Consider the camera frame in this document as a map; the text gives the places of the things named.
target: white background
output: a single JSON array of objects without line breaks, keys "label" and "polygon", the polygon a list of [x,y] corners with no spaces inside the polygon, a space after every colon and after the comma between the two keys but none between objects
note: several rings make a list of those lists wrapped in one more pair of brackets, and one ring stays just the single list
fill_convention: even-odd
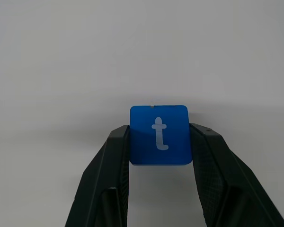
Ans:
[{"label": "white background", "polygon": [[[0,227],[64,226],[132,105],[186,105],[284,217],[284,0],[0,0]],[[129,227],[204,227],[192,165],[133,167]]]}]

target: white wall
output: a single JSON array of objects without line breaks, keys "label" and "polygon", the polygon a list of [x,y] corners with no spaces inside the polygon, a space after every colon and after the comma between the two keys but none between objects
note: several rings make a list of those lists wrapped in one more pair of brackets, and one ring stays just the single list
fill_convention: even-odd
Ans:
[{"label": "white wall", "polygon": [[[0,0],[0,227],[63,226],[109,132],[161,104],[222,134],[284,217],[284,0]],[[131,166],[128,226],[205,226],[189,170]]]}]

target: blue block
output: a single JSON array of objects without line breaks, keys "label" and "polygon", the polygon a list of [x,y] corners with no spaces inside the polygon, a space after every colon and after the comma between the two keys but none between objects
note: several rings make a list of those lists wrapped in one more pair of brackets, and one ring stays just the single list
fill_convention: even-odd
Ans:
[{"label": "blue block", "polygon": [[186,106],[133,106],[130,110],[130,161],[133,165],[190,163]]}]

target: cube face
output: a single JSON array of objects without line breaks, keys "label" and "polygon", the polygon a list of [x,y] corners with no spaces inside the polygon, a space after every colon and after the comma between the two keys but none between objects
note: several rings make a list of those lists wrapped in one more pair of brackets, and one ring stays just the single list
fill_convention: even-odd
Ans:
[{"label": "cube face", "polygon": [[133,106],[130,110],[130,149],[133,165],[190,163],[192,153],[186,106]]}]

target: blue cube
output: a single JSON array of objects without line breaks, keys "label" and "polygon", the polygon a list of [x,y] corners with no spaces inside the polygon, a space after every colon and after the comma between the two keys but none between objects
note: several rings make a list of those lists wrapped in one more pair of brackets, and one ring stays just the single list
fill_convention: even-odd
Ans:
[{"label": "blue cube", "polygon": [[190,163],[186,106],[133,106],[130,110],[130,161],[133,165]]}]

